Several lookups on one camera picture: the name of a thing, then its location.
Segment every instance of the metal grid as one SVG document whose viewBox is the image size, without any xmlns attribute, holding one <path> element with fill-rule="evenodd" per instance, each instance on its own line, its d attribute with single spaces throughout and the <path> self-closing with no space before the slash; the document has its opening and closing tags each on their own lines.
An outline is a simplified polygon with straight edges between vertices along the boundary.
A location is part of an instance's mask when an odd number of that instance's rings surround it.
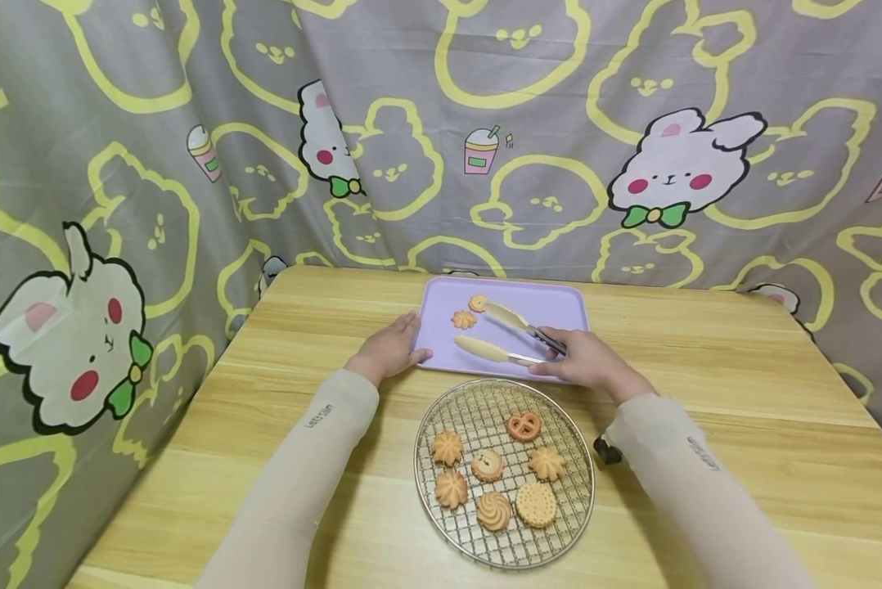
<svg viewBox="0 0 882 589">
<path fill-rule="evenodd" d="M 506 430 L 510 414 L 535 411 L 542 420 L 535 440 L 517 442 Z M 430 443 L 450 429 L 461 435 L 464 458 L 452 468 L 467 479 L 467 503 L 455 510 L 441 507 L 434 496 L 434 478 L 446 466 L 431 460 Z M 535 481 L 529 470 L 529 453 L 536 447 L 554 446 L 565 458 L 565 475 L 548 483 L 556 496 L 555 522 L 543 529 L 520 520 L 513 505 L 516 490 Z M 474 454 L 492 448 L 506 461 L 503 476 L 482 483 L 470 471 Z M 592 514 L 595 471 L 582 433 L 551 398 L 526 384 L 505 379 L 479 379 L 448 390 L 428 410 L 415 445 L 415 480 L 421 502 L 431 521 L 458 550 L 480 563 L 498 569 L 532 569 L 554 560 L 575 544 Z M 498 491 L 510 501 L 510 524 L 489 532 L 477 522 L 475 501 L 485 492 Z"/>
</svg>

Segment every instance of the arm sleeve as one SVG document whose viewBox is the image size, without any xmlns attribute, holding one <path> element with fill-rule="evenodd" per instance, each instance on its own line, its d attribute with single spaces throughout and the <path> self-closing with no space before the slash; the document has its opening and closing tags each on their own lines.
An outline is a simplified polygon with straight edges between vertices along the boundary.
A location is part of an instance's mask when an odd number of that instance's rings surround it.
<svg viewBox="0 0 882 589">
<path fill-rule="evenodd" d="M 815 587 L 752 497 L 713 458 L 679 405 L 647 394 L 617 409 L 608 439 L 676 524 L 717 589 Z"/>
<path fill-rule="evenodd" d="M 196 587 L 304 587 L 319 520 L 378 404 L 369 380 L 331 374 L 263 468 Z"/>
</svg>

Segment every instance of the light wood surface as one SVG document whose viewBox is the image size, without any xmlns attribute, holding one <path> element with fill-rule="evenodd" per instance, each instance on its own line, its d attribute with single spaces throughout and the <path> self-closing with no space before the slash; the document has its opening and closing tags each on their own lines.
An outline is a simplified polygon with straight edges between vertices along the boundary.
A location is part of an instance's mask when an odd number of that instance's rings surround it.
<svg viewBox="0 0 882 589">
<path fill-rule="evenodd" d="M 417 309 L 429 278 L 311 267 L 279 275 L 70 587 L 189 587 L 319 383 L 367 335 Z M 882 430 L 780 305 L 571 286 L 592 329 L 700 423 L 820 587 L 882 587 Z M 418 498 L 412 445 L 429 405 L 470 378 L 416 368 L 381 387 L 321 522 L 307 587 L 701 587 L 626 464 L 596 471 L 586 532 L 546 568 L 503 573 L 448 546 Z M 606 398 L 533 385 L 586 440 L 612 420 Z"/>
</svg>

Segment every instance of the gray curtain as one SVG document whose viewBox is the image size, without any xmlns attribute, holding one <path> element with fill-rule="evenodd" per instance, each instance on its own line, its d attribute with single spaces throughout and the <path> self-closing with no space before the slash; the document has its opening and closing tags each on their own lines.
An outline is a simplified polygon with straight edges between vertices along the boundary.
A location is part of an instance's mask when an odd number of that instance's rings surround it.
<svg viewBox="0 0 882 589">
<path fill-rule="evenodd" d="M 0 587 L 295 264 L 757 292 L 882 425 L 882 1 L 0 0 Z"/>
</svg>

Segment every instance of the swirl cookie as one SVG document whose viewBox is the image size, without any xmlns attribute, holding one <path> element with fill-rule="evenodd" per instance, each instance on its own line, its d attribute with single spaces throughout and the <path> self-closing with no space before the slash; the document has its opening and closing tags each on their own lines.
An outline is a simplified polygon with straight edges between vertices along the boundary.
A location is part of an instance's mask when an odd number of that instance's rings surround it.
<svg viewBox="0 0 882 589">
<path fill-rule="evenodd" d="M 485 492 L 477 500 L 477 521 L 490 532 L 499 532 L 510 525 L 510 502 L 499 492 Z"/>
<path fill-rule="evenodd" d="M 532 411 L 523 411 L 520 415 L 511 415 L 506 420 L 506 430 L 510 438 L 518 442 L 532 442 L 539 435 L 542 421 Z"/>
<path fill-rule="evenodd" d="M 448 509 L 457 509 L 467 502 L 467 481 L 455 470 L 445 470 L 434 480 L 434 496 Z"/>
<path fill-rule="evenodd" d="M 529 453 L 529 470 L 540 481 L 555 481 L 565 474 L 565 458 L 553 446 L 538 447 Z"/>
<path fill-rule="evenodd" d="M 474 456 L 474 459 L 470 461 L 470 471 L 474 473 L 475 477 L 485 483 L 492 483 L 501 478 L 503 476 L 504 466 L 506 466 L 506 464 L 504 463 L 503 457 L 495 451 L 490 450 L 490 448 L 480 451 Z"/>
<path fill-rule="evenodd" d="M 467 306 L 473 312 L 484 312 L 487 310 L 487 298 L 483 295 L 474 295 L 468 300 Z"/>
<path fill-rule="evenodd" d="M 470 329 L 477 324 L 477 317 L 471 311 L 455 311 L 451 323 L 458 329 Z"/>
<path fill-rule="evenodd" d="M 431 440 L 431 458 L 434 461 L 442 461 L 450 466 L 459 461 L 464 455 L 464 446 L 461 445 L 461 435 L 444 430 Z"/>
<path fill-rule="evenodd" d="M 530 528 L 545 528 L 556 519 L 556 496 L 547 484 L 526 483 L 516 491 L 516 514 Z"/>
</svg>

